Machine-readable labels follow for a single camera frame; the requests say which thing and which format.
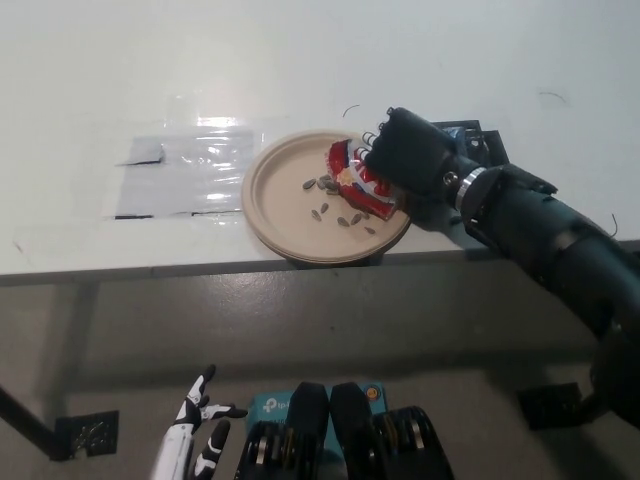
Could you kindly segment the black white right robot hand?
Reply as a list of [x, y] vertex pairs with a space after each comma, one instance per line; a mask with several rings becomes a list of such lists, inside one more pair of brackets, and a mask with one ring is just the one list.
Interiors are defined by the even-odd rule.
[[466, 155], [457, 137], [412, 111], [391, 107], [387, 115], [376, 134], [363, 137], [367, 169], [401, 191], [414, 224], [444, 221], [487, 168]]

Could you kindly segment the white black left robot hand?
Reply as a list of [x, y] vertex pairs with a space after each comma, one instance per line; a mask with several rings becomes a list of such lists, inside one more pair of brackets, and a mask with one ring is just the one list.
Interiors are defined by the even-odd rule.
[[[233, 403], [210, 403], [205, 388], [215, 373], [216, 366], [209, 365], [184, 397], [175, 420], [162, 439], [150, 479], [213, 478], [231, 428], [229, 420], [243, 419], [248, 414], [247, 410], [240, 409]], [[194, 464], [191, 464], [194, 435], [203, 423], [212, 420], [217, 420], [218, 423]]]

